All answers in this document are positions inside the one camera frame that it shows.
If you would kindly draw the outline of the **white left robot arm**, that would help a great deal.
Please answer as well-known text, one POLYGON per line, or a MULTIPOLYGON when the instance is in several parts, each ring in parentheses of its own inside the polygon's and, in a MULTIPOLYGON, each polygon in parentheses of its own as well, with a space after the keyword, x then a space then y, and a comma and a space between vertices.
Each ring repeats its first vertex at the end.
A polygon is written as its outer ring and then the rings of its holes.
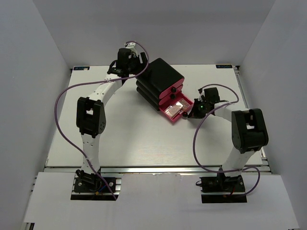
POLYGON ((88 97, 81 97, 77 101, 76 125, 85 153, 81 166, 84 173, 94 174, 100 170, 99 140, 106 127, 107 102, 122 87, 126 77, 139 74, 147 65, 146 54, 138 54, 135 46, 135 42, 129 42, 124 48, 120 48, 117 60, 109 67, 106 83, 101 83, 88 97))

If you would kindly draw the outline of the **pink bottom drawer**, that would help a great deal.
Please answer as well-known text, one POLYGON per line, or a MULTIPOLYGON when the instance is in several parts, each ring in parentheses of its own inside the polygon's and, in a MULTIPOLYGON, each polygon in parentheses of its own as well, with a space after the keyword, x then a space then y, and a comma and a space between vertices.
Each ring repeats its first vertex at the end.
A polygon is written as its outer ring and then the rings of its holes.
POLYGON ((184 113, 193 107, 193 101, 182 92, 169 96, 169 100, 159 106, 159 110, 172 123, 179 120, 184 113))

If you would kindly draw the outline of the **pink blush palette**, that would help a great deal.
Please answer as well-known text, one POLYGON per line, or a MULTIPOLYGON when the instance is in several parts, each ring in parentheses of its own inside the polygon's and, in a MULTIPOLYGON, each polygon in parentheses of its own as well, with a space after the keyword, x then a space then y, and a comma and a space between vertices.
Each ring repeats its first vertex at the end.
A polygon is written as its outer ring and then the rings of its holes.
POLYGON ((173 118, 174 116, 176 116, 182 108, 180 108, 178 105, 171 105, 169 106, 166 110, 165 113, 170 117, 173 118))

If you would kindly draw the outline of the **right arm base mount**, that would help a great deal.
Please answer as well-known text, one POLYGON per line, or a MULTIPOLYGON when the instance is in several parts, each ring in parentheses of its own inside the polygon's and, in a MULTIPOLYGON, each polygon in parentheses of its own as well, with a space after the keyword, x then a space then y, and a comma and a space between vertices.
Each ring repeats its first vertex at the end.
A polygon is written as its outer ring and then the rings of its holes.
POLYGON ((201 188, 203 204, 246 203, 245 185, 241 175, 226 177, 218 173, 213 177, 200 177, 195 183, 201 188))

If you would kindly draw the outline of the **small palette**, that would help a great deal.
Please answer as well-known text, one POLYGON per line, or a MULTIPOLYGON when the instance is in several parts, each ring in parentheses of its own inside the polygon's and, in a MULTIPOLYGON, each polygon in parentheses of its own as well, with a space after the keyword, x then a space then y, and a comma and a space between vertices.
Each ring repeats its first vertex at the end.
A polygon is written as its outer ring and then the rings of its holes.
POLYGON ((190 104, 186 100, 184 100, 184 99, 181 99, 181 100, 177 101, 176 105, 178 105, 182 109, 186 109, 186 108, 188 108, 190 106, 190 104))

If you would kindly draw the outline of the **pink top drawer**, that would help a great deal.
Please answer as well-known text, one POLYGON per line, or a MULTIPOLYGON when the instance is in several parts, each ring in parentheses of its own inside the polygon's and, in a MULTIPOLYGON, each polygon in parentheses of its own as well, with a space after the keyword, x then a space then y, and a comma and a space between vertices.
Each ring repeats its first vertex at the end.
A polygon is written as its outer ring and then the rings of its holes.
POLYGON ((168 88, 166 88, 164 91, 162 91, 159 94, 159 99, 162 99, 169 94, 177 94, 178 92, 180 92, 183 88, 183 82, 184 82, 184 79, 181 79, 177 81, 176 83, 172 84, 171 86, 169 86, 168 88))

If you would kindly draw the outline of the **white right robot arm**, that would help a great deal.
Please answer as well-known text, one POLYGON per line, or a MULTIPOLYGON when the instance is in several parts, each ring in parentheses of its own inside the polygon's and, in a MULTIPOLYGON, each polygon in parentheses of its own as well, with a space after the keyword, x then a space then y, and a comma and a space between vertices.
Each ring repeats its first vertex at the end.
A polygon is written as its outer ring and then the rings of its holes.
POLYGON ((217 187, 222 191, 228 191, 234 185, 234 179, 241 175, 242 171, 251 156, 262 147, 268 145, 269 136, 261 109, 240 110, 237 107, 239 102, 238 94, 231 88, 221 84, 209 84, 198 89, 199 97, 194 100, 193 108, 188 118, 200 119, 193 141, 192 152, 195 162, 206 172, 223 174, 216 180, 217 187), (234 101, 221 100, 217 87, 228 89, 234 94, 234 101), (226 161, 219 170, 210 170, 202 165, 196 154, 197 134, 209 116, 220 117, 231 123, 231 140, 233 148, 226 161))

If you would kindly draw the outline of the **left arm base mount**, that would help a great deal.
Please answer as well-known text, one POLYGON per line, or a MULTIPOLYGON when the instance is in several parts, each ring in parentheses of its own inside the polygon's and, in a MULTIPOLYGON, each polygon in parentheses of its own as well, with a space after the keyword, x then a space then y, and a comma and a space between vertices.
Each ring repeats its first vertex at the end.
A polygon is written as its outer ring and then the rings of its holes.
POLYGON ((115 201, 120 192, 121 180, 116 177, 105 177, 102 180, 96 174, 83 170, 75 172, 71 200, 79 201, 115 201))

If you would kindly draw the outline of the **black drawer organizer cabinet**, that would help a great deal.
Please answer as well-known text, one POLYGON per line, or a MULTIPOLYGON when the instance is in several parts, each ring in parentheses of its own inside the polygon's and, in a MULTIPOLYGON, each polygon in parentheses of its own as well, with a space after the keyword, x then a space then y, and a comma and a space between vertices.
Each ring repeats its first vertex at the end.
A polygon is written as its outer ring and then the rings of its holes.
POLYGON ((155 109, 159 110, 159 94, 166 88, 185 79, 162 58, 152 61, 147 70, 137 77, 137 92, 155 109))

